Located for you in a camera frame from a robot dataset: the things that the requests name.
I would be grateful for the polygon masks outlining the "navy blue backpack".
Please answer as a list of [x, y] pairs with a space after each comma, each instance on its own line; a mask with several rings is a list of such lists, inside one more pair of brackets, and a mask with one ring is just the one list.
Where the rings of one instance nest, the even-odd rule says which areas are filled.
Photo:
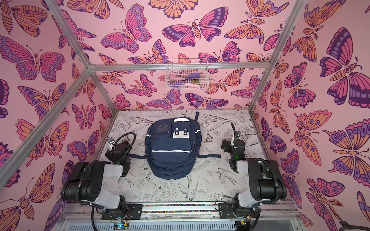
[[145, 155], [129, 154], [146, 159], [153, 174], [161, 179], [178, 180], [186, 177], [198, 158], [221, 158], [218, 154], [202, 155], [202, 133], [195, 118], [178, 117], [154, 122], [145, 136]]

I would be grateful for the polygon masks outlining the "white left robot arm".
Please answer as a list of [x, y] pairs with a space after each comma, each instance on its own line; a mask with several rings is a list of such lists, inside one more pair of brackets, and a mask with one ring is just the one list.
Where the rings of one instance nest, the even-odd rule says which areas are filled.
[[136, 134], [129, 132], [113, 142], [105, 156], [108, 161], [94, 160], [75, 165], [61, 190], [61, 198], [66, 202], [89, 206], [93, 211], [103, 210], [108, 218], [122, 219], [129, 215], [123, 195], [104, 189], [105, 179], [127, 176], [131, 159], [129, 154], [136, 141]]

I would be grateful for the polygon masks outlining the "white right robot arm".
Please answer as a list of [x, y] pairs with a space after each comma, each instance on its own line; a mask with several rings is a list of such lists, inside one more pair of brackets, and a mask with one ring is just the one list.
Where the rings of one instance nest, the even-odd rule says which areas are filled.
[[221, 149], [230, 154], [228, 160], [231, 169], [236, 173], [248, 175], [248, 189], [236, 193], [230, 211], [237, 218], [251, 218], [251, 212], [263, 205], [275, 204], [287, 197], [287, 188], [283, 182], [276, 161], [262, 158], [247, 158], [246, 143], [239, 138], [233, 122], [230, 141], [223, 140]]

